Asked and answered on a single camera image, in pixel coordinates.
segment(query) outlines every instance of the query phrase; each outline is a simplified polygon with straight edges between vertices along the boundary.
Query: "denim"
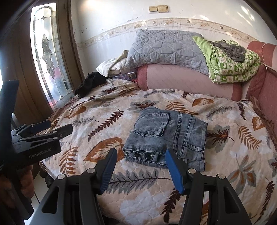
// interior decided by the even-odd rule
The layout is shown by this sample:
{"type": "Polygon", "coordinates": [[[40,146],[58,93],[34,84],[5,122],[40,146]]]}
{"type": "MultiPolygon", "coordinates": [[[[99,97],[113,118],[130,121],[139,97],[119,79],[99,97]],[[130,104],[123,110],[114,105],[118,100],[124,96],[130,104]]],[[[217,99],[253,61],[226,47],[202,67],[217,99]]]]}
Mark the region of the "denim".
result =
{"type": "Polygon", "coordinates": [[[189,168],[205,170],[207,123],[190,114],[148,107],[142,110],[123,151],[128,161],[167,168],[165,151],[173,149],[189,168]]]}

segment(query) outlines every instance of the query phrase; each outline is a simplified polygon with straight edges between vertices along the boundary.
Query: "floor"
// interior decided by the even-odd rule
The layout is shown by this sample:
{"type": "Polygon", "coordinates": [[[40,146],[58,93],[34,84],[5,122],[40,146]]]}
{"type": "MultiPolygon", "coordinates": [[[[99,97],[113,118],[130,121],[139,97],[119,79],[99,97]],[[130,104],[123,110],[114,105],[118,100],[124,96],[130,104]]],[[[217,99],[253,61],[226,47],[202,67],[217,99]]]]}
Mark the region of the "floor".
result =
{"type": "MultiPolygon", "coordinates": [[[[34,179],[34,185],[35,185],[35,196],[32,197],[31,200],[32,200],[32,206],[34,208],[34,213],[35,213],[36,209],[39,206],[40,201],[43,199],[44,195],[48,191],[48,188],[44,181],[44,178],[42,178],[39,174],[34,179]]],[[[33,215],[28,220],[25,220],[26,225],[30,224],[33,215]]]]}

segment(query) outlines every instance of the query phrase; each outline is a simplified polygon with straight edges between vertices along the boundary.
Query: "decorative border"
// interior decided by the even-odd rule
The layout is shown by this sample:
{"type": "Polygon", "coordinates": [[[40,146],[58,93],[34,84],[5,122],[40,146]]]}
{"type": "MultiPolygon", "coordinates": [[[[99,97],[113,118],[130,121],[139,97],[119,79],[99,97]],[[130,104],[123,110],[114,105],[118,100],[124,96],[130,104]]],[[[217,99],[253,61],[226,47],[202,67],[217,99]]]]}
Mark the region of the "decorative border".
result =
{"type": "Polygon", "coordinates": [[[136,31],[137,29],[153,29],[153,28],[165,28],[165,29],[184,29],[193,27],[201,30],[209,30],[217,33],[227,34],[246,43],[251,41],[257,41],[254,37],[247,35],[237,29],[225,26],[223,24],[201,20],[201,19],[189,19],[189,18],[160,18],[142,20],[134,23],[125,24],[103,33],[100,33],[84,42],[78,43],[79,49],[87,48],[99,41],[106,40],[111,37],[115,37],[120,34],[136,31]]]}

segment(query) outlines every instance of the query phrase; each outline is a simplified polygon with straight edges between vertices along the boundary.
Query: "gray cloth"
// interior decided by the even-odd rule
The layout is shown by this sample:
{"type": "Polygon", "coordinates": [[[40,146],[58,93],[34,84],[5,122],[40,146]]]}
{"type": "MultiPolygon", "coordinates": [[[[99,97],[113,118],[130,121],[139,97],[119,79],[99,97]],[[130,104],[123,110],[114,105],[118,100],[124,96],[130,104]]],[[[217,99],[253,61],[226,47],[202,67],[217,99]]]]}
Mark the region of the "gray cloth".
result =
{"type": "Polygon", "coordinates": [[[190,114],[156,107],[144,109],[123,151],[128,161],[167,168],[165,151],[172,149],[189,168],[205,170],[207,123],[190,114]]]}
{"type": "Polygon", "coordinates": [[[128,52],[126,67],[145,64],[175,64],[209,75],[206,59],[193,36],[202,35],[180,30],[137,30],[128,52]]]}
{"type": "Polygon", "coordinates": [[[212,42],[213,46],[219,47],[222,49],[233,61],[243,63],[244,62],[244,54],[246,53],[245,48],[242,46],[236,46],[234,44],[227,44],[225,40],[221,40],[219,42],[212,42]]]}

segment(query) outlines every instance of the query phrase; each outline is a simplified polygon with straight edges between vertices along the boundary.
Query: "leaf pattern bedspread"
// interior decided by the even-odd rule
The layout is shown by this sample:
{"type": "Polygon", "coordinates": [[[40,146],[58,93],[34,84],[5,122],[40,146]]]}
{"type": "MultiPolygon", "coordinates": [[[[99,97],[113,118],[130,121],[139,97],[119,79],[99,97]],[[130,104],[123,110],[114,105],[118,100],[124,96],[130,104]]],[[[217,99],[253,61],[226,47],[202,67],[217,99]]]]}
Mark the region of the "leaf pattern bedspread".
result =
{"type": "MultiPolygon", "coordinates": [[[[141,110],[190,113],[208,123],[203,174],[224,173],[246,208],[252,223],[264,224],[276,209],[277,154],[261,119],[247,100],[173,89],[140,90],[135,83],[107,80],[71,103],[47,131],[71,123],[72,135],[61,140],[61,153],[43,162],[56,177],[78,175],[94,167],[112,147],[117,164],[107,191],[98,196],[102,213],[127,224],[177,224],[185,196],[174,189],[167,169],[124,159],[122,147],[141,110]]],[[[208,212],[204,195],[201,224],[208,212]]]]}

